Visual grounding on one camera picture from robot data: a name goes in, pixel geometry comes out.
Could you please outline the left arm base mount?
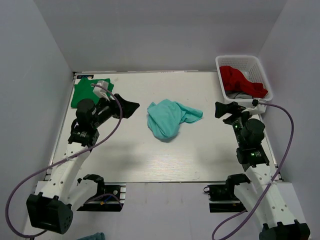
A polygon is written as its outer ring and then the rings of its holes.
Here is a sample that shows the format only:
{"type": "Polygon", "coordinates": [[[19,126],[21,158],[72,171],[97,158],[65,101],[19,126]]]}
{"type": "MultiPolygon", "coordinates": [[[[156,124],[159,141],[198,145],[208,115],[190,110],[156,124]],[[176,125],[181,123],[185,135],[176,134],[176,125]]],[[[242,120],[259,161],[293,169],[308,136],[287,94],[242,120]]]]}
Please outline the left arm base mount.
{"type": "Polygon", "coordinates": [[[126,184],[107,183],[102,184],[99,179],[96,184],[96,193],[91,196],[78,212],[120,212],[125,203],[126,184]]]}

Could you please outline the white plastic basket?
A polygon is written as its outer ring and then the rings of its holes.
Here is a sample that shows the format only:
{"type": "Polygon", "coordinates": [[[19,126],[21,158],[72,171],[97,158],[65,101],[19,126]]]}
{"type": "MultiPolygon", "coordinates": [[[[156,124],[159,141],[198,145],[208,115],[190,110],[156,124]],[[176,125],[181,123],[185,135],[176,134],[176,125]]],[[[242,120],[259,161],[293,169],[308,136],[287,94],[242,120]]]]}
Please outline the white plastic basket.
{"type": "Polygon", "coordinates": [[[222,91],[222,96],[226,104],[233,101],[238,102],[240,105],[249,107],[252,99],[232,99],[226,94],[225,87],[223,86],[223,79],[220,71],[221,66],[230,66],[239,70],[244,77],[251,83],[260,83],[268,91],[266,96],[262,99],[265,102],[270,102],[273,99],[272,88],[269,84],[265,71],[256,56],[252,55],[219,55],[215,58],[215,64],[222,91]]]}

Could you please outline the grey garment in basket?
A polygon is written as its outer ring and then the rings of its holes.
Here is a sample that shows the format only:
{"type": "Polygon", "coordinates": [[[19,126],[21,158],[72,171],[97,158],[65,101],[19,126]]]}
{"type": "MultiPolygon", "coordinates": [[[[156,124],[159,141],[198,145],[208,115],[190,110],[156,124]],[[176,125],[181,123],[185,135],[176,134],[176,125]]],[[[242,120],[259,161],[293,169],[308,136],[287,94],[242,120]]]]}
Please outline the grey garment in basket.
{"type": "Polygon", "coordinates": [[[227,91],[226,96],[229,99],[237,99],[237,100],[247,100],[252,99],[253,97],[245,92],[239,92],[239,91],[227,91]]]}

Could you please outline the dark teal cloth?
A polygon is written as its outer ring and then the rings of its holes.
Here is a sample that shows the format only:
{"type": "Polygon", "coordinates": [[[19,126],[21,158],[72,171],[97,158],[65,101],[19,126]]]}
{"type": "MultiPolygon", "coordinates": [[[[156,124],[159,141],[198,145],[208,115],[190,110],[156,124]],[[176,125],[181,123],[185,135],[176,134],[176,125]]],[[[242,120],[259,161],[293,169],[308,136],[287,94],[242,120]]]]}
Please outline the dark teal cloth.
{"type": "Polygon", "coordinates": [[[95,234],[79,238],[78,240],[105,240],[105,239],[106,239],[106,237],[103,232],[97,232],[95,234]]]}

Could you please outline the blue label sticker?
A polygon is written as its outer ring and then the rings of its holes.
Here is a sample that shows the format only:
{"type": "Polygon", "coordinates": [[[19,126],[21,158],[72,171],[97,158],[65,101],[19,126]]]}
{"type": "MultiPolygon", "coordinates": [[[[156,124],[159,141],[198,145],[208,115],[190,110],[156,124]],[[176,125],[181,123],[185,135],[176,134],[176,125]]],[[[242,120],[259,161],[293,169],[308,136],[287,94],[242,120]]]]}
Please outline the blue label sticker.
{"type": "Polygon", "coordinates": [[[82,74],[82,75],[77,75],[76,78],[77,79],[83,79],[83,78],[93,79],[94,75],[93,74],[82,74]]]}

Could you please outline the red t-shirt in basket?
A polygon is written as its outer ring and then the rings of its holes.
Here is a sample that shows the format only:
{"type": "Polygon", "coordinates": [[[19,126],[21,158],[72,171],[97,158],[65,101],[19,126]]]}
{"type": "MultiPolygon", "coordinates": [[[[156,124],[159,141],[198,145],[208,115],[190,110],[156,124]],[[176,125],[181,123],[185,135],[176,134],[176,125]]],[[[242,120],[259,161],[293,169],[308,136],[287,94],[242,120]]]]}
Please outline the red t-shirt in basket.
{"type": "Polygon", "coordinates": [[[223,87],[227,92],[244,92],[254,98],[264,98],[268,91],[262,83],[248,81],[242,72],[231,66],[220,66],[223,87]]]}

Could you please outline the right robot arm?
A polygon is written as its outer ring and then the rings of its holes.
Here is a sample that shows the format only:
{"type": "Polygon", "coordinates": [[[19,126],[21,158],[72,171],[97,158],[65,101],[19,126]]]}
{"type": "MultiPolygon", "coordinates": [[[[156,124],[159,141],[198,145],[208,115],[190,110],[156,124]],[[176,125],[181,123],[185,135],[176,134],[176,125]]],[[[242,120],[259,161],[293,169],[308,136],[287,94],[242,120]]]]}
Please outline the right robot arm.
{"type": "Polygon", "coordinates": [[[265,125],[252,117],[253,110],[236,102],[217,101],[215,117],[219,119],[225,114],[229,117],[223,122],[232,126],[238,144],[237,160],[244,170],[227,177],[225,192],[229,198],[239,199],[248,214],[224,239],[235,235],[254,217],[261,229],[260,240],[307,240],[311,234],[308,224],[299,222],[292,214],[276,183],[287,155],[273,169],[262,146],[265,125]]]}

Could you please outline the folded green t-shirt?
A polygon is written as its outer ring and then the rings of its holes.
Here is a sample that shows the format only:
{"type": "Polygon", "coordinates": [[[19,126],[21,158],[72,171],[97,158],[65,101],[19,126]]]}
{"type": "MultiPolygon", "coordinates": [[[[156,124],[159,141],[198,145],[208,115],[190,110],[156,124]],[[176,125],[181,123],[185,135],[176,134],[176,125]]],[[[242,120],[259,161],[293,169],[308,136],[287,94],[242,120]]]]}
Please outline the folded green t-shirt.
{"type": "Polygon", "coordinates": [[[97,84],[100,81],[108,83],[107,89],[112,92],[114,84],[109,78],[106,79],[88,79],[87,77],[82,78],[78,84],[74,85],[74,93],[70,103],[70,107],[73,109],[77,108],[78,103],[83,99],[91,99],[95,104],[98,103],[99,97],[93,92],[94,88],[91,84],[97,84]]]}

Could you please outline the teal t-shirt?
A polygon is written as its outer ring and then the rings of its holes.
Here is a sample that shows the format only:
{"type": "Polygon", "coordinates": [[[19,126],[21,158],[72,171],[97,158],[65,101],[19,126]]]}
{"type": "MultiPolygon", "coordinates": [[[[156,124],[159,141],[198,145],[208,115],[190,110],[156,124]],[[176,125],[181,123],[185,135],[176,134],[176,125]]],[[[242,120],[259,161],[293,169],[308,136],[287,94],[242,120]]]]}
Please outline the teal t-shirt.
{"type": "Polygon", "coordinates": [[[147,108],[147,126],[161,141],[174,139],[182,123],[193,124],[202,118],[202,110],[169,99],[152,102],[147,108]]]}

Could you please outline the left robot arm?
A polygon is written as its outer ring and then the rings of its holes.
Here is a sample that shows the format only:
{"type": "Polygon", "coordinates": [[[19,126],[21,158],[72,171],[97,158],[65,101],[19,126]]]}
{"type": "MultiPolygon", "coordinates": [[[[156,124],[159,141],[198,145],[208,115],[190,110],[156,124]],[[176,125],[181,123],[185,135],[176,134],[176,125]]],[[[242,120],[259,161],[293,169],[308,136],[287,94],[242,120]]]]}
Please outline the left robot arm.
{"type": "Polygon", "coordinates": [[[89,200],[107,196],[102,176],[76,176],[97,144],[99,126],[109,118],[128,119],[140,106],[137,102],[124,100],[117,93],[114,97],[113,100],[101,97],[98,103],[85,98],[77,104],[64,154],[65,162],[55,165],[48,183],[38,194],[27,198],[32,227],[63,235],[70,228],[76,210],[89,200]]]}

